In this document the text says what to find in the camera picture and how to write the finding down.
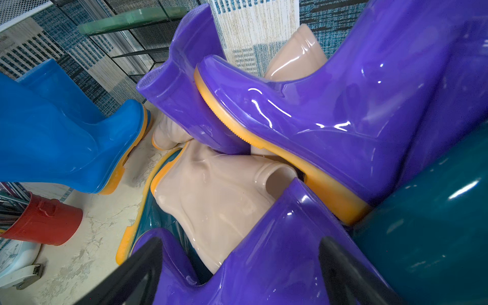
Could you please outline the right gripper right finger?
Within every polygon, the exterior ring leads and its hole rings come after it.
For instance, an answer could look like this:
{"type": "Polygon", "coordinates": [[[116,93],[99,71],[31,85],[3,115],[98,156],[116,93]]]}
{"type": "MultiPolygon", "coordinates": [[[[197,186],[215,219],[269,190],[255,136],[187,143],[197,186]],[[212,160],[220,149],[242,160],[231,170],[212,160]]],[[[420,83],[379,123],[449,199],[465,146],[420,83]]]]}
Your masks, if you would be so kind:
{"type": "Polygon", "coordinates": [[[319,262],[330,304],[404,304],[398,294],[331,237],[320,241],[319,262]]]}

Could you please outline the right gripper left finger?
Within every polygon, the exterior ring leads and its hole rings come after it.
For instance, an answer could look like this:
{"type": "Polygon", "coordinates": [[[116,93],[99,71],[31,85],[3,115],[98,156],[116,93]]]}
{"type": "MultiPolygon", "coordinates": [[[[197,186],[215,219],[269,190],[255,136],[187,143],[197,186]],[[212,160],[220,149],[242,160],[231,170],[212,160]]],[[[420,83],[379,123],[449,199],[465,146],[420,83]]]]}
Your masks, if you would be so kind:
{"type": "Polygon", "coordinates": [[[152,304],[163,266],[162,241],[152,238],[77,304],[152,304]]]}

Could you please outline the purple rain boot front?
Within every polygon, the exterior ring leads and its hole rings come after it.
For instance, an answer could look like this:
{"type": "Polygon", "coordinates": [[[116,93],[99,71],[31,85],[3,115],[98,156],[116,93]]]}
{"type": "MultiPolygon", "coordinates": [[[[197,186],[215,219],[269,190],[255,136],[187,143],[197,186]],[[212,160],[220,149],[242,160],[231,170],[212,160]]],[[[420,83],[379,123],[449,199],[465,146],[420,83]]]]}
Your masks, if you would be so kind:
{"type": "Polygon", "coordinates": [[[327,304],[319,244],[331,236],[367,269],[340,222],[301,180],[294,179],[205,284],[178,240],[156,228],[135,244],[162,241],[163,262],[155,304],[327,304]]]}

